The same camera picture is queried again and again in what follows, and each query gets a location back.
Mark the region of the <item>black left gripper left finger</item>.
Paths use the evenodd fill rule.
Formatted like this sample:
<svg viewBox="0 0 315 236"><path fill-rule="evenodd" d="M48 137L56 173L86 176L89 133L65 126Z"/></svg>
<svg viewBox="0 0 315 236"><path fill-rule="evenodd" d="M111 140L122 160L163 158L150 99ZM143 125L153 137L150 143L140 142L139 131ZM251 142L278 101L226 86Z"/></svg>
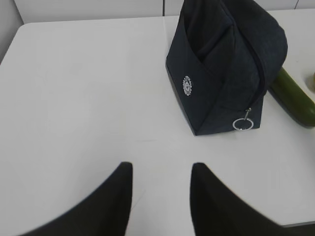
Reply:
<svg viewBox="0 0 315 236"><path fill-rule="evenodd" d="M132 204L133 166L122 162L87 198L26 236L124 236Z"/></svg>

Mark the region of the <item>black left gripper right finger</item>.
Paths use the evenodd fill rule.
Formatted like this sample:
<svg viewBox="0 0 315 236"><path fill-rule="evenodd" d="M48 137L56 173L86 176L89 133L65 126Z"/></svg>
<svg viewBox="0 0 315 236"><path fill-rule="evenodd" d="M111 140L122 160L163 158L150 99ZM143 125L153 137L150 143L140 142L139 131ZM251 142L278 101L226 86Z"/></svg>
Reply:
<svg viewBox="0 0 315 236"><path fill-rule="evenodd" d="M204 163L192 166L190 213L197 236L289 235L235 195Z"/></svg>

